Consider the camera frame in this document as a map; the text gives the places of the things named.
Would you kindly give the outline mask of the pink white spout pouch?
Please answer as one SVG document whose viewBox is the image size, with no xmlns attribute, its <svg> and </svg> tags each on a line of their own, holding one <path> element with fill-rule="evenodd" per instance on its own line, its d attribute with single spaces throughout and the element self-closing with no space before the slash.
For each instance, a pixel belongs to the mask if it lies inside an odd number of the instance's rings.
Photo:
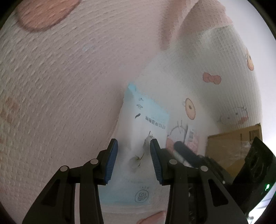
<svg viewBox="0 0 276 224">
<path fill-rule="evenodd" d="M 184 143 L 195 154 L 198 153 L 199 136 L 192 126 L 178 124 L 167 135 L 166 148 L 173 151 L 174 143 Z"/>
</svg>

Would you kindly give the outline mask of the light blue wipes packet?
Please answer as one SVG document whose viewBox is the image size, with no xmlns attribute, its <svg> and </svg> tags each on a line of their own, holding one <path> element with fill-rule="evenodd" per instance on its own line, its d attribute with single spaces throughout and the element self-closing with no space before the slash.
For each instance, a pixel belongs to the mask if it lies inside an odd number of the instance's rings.
<svg viewBox="0 0 276 224">
<path fill-rule="evenodd" d="M 150 205 L 159 197 L 161 186 L 156 179 L 150 154 L 150 141 L 165 146 L 169 114 L 157 103 L 129 84 L 113 136 L 118 153 L 111 180 L 99 188 L 105 206 Z"/>
</svg>

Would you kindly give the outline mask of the brown cardboard box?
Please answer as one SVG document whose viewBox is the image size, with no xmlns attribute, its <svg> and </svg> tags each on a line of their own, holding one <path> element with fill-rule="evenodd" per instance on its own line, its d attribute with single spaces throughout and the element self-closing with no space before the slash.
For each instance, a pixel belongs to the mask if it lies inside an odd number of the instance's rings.
<svg viewBox="0 0 276 224">
<path fill-rule="evenodd" d="M 245 164 L 245 157 L 255 137 L 262 139 L 261 124 L 211 135 L 208 137 L 205 155 L 214 159 L 232 177 L 236 177 Z"/>
</svg>

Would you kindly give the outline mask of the white patterned pillow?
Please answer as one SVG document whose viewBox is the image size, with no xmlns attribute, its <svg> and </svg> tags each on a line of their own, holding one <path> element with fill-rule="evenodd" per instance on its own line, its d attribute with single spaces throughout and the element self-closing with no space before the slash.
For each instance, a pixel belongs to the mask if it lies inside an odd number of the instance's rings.
<svg viewBox="0 0 276 224">
<path fill-rule="evenodd" d="M 191 34 L 159 52 L 135 80 L 138 89 L 201 135 L 259 124 L 262 104 L 249 54 L 232 25 Z"/>
</svg>

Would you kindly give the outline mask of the pink cartoon bed sheet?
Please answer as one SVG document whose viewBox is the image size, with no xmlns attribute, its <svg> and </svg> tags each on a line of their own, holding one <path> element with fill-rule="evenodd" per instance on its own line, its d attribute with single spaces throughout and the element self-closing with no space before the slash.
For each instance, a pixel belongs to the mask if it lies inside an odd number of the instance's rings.
<svg viewBox="0 0 276 224">
<path fill-rule="evenodd" d="M 1 203 L 21 223 L 56 170 L 113 133 L 124 87 L 219 1 L 21 1 L 1 28 Z"/>
</svg>

